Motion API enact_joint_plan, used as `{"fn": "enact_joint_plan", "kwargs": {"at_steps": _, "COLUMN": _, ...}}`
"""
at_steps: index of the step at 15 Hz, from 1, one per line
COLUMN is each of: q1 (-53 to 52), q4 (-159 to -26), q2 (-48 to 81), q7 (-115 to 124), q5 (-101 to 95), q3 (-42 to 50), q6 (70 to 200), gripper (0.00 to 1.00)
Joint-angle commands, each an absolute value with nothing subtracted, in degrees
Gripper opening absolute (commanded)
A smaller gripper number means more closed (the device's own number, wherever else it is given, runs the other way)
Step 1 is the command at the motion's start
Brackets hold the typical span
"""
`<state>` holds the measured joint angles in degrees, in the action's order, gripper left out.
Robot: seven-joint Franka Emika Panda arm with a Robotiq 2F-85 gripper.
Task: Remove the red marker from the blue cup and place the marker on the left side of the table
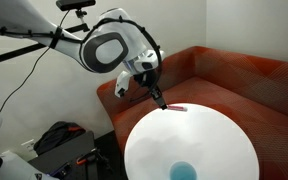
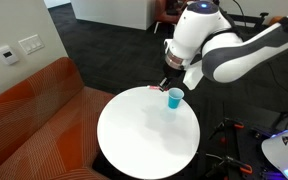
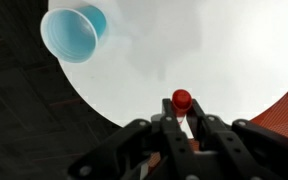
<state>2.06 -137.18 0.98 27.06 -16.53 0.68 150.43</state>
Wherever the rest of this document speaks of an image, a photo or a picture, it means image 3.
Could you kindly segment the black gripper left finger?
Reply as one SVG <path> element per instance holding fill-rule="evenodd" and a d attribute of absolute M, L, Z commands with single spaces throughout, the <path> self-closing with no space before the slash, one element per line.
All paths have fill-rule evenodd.
<path fill-rule="evenodd" d="M 68 168 L 70 180 L 201 180 L 171 101 L 152 122 L 135 119 Z"/>

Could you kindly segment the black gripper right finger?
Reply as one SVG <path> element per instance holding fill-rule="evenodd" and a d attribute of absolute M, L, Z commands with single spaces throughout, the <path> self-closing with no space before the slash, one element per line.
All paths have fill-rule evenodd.
<path fill-rule="evenodd" d="M 288 138 L 245 119 L 225 124 L 193 99 L 187 120 L 201 151 L 214 151 L 225 178 L 288 180 Z"/>

